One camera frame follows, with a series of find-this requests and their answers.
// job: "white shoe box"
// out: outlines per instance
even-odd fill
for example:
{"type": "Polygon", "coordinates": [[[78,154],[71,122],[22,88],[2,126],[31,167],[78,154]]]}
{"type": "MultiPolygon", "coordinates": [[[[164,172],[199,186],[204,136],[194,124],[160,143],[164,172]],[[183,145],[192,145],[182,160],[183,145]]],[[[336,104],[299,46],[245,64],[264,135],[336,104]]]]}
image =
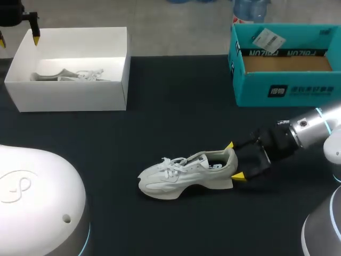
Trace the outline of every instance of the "white shoe box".
{"type": "Polygon", "coordinates": [[[20,112],[126,110],[131,53],[127,28],[46,28],[38,46],[28,30],[5,79],[20,112]],[[55,75],[103,69],[110,82],[30,81],[30,75],[55,75]]]}

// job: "shoe sole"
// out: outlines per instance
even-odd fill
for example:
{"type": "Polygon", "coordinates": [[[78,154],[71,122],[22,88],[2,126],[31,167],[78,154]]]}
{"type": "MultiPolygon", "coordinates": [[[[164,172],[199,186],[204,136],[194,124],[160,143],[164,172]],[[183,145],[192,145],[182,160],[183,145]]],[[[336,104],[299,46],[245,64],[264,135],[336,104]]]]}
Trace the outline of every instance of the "shoe sole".
{"type": "MultiPolygon", "coordinates": [[[[233,188],[232,179],[216,179],[216,180],[206,180],[200,183],[195,183],[193,185],[202,185],[208,189],[230,189],[233,188]]],[[[176,190],[172,190],[171,192],[163,192],[162,194],[150,194],[146,191],[141,190],[145,195],[160,199],[160,200],[174,200],[177,199],[181,193],[187,188],[178,188],[176,190]]]]}

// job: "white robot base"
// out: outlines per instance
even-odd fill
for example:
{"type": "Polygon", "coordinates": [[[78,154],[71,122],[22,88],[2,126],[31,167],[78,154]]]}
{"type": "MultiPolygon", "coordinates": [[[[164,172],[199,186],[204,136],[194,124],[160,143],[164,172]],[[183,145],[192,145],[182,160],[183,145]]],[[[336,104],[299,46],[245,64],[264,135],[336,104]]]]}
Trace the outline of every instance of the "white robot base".
{"type": "Polygon", "coordinates": [[[341,187],[305,220],[301,244],[305,256],[336,256],[341,252],[341,187]]]}
{"type": "Polygon", "coordinates": [[[90,256],[85,188],[62,157],[0,145],[0,256],[90,256]]]}

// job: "shoelace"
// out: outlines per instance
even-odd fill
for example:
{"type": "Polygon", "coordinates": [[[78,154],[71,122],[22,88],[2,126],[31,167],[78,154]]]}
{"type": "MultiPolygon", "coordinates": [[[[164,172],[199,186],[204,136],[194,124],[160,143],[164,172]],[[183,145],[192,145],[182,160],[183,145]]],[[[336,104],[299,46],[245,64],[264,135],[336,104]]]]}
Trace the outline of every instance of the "shoelace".
{"type": "Polygon", "coordinates": [[[78,78],[81,80],[87,80],[87,81],[96,81],[97,78],[100,78],[102,76],[102,73],[104,72],[103,69],[98,70],[80,70],[77,71],[76,74],[78,74],[78,78]]]}
{"type": "Polygon", "coordinates": [[[173,160],[170,160],[169,158],[162,158],[164,161],[163,163],[158,165],[158,168],[161,171],[165,171],[165,177],[168,179],[168,177],[173,177],[173,172],[175,175],[178,175],[178,172],[187,172],[187,170],[184,170],[183,165],[180,165],[179,163],[176,163],[178,161],[186,160],[186,158],[179,157],[173,160]]]}

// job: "shoe insole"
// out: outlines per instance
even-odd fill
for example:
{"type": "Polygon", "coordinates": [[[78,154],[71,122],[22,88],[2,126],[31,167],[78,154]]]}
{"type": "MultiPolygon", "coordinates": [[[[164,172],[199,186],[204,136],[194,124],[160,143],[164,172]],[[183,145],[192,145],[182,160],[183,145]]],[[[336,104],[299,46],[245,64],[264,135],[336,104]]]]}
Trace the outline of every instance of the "shoe insole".
{"type": "Polygon", "coordinates": [[[208,161],[209,164],[209,169],[216,169],[216,168],[221,168],[226,165],[227,162],[222,161],[222,160],[213,160],[213,161],[208,161]]]}

